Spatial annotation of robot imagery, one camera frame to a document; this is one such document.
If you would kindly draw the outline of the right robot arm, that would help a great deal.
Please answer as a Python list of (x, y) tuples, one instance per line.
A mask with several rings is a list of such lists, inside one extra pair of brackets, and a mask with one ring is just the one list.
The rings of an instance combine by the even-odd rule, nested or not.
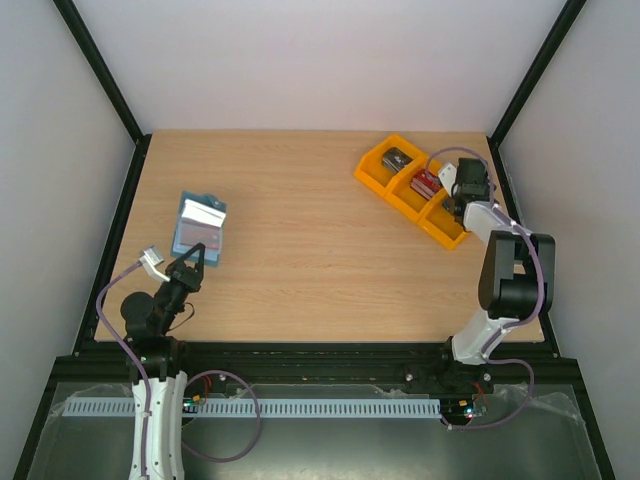
[(555, 249), (552, 236), (534, 233), (512, 219), (493, 198), (484, 163), (462, 158), (441, 167), (438, 178), (449, 195), (454, 220), (485, 247), (478, 282), (479, 308), (447, 346), (451, 358), (436, 367), (445, 390), (460, 390), (470, 366), (486, 364), (513, 330), (548, 312), (553, 302)]

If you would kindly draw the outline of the blue leather card holder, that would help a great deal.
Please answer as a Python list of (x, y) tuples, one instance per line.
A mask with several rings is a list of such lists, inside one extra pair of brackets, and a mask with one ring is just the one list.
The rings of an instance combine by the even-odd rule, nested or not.
[(173, 258), (185, 254), (198, 243), (204, 245), (204, 264), (217, 267), (223, 247), (224, 223), (227, 204), (211, 194), (183, 191), (170, 255)]

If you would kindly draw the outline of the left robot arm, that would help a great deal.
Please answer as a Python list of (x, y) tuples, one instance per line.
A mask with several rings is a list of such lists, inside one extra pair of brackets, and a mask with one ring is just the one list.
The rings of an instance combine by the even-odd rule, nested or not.
[(205, 246), (198, 243), (173, 260), (163, 273), (162, 256), (144, 250), (140, 264), (160, 282), (155, 294), (137, 291), (122, 302), (125, 342), (134, 354), (131, 365), (134, 398), (134, 441), (131, 479), (183, 479), (181, 434), (187, 374), (185, 348), (169, 335), (187, 297), (201, 288)]

